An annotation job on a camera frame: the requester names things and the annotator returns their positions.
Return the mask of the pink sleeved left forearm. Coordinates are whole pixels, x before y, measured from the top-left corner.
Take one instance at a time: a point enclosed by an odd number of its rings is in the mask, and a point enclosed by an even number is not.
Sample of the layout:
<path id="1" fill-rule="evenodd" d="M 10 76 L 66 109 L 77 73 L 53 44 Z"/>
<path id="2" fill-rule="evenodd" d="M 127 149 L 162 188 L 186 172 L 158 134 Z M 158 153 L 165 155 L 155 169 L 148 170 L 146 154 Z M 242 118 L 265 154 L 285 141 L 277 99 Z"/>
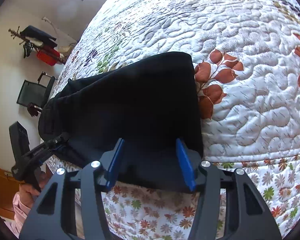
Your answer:
<path id="1" fill-rule="evenodd" d="M 34 199 L 30 192 L 19 189 L 14 195 L 12 204 L 14 219 L 9 221 L 5 220 L 4 223 L 15 237 L 19 238 L 23 224 L 34 204 Z"/>

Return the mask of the left hand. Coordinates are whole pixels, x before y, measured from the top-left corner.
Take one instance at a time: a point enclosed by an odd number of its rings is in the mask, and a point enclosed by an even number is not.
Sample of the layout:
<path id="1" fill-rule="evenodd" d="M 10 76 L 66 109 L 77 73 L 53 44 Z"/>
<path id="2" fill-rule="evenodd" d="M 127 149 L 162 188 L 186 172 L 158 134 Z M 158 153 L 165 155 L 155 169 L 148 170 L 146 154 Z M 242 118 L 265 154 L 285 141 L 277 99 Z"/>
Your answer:
<path id="1" fill-rule="evenodd" d="M 41 190 L 45 187 L 48 181 L 49 176 L 42 171 L 38 182 L 38 185 Z M 25 183 L 19 186 L 20 202 L 30 209 L 34 204 L 34 197 L 38 197 L 39 195 L 40 192 L 37 189 L 35 189 L 31 184 Z"/>

